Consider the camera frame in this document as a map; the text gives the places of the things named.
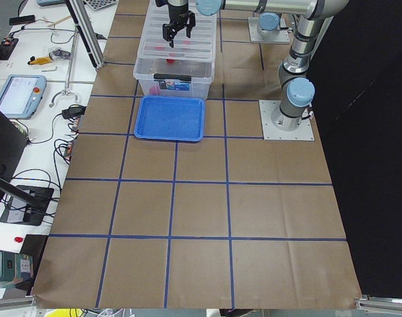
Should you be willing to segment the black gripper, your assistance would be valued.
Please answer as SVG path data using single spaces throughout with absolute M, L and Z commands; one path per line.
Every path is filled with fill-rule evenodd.
M 171 48 L 174 47 L 175 30 L 186 28 L 186 36 L 191 38 L 195 27 L 195 13 L 189 10 L 188 1 L 156 0 L 157 7 L 167 6 L 170 22 L 162 25 L 162 37 Z

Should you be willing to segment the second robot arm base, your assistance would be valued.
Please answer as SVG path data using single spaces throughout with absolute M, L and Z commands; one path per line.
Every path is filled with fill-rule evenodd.
M 276 13 L 262 13 L 248 18 L 250 42 L 289 45 L 288 27 L 284 18 Z

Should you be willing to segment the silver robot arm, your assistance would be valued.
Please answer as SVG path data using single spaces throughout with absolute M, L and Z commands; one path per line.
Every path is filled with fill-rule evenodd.
M 289 54 L 279 67 L 283 91 L 281 103 L 271 115 L 273 125 L 283 131 L 294 131 L 305 117 L 304 110 L 311 104 L 315 88 L 305 78 L 310 57 L 325 19 L 335 16 L 347 6 L 347 1 L 196 1 L 197 12 L 212 16 L 222 10 L 286 13 L 299 15 Z

